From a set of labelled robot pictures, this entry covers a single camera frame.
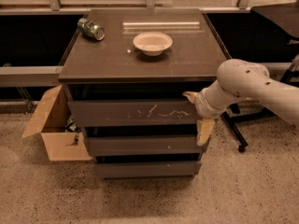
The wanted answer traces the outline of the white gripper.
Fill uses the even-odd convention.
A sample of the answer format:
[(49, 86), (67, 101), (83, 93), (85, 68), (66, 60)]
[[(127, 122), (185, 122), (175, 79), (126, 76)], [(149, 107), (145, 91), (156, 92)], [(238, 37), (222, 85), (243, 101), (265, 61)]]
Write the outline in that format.
[(198, 146), (203, 146), (207, 143), (217, 119), (224, 109), (217, 109), (213, 107), (206, 98), (207, 88), (202, 89), (200, 92), (185, 91), (182, 93), (190, 103), (195, 105), (197, 113), (203, 118), (197, 121), (197, 141)]

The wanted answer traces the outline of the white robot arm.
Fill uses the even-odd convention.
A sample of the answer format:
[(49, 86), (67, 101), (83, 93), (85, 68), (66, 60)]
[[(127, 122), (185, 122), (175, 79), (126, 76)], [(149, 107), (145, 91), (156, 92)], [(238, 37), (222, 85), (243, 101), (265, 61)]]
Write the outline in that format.
[(272, 79), (259, 63), (227, 60), (219, 66), (217, 79), (209, 87), (182, 95), (195, 105), (203, 120), (217, 119), (230, 105), (250, 98), (299, 128), (299, 89)]

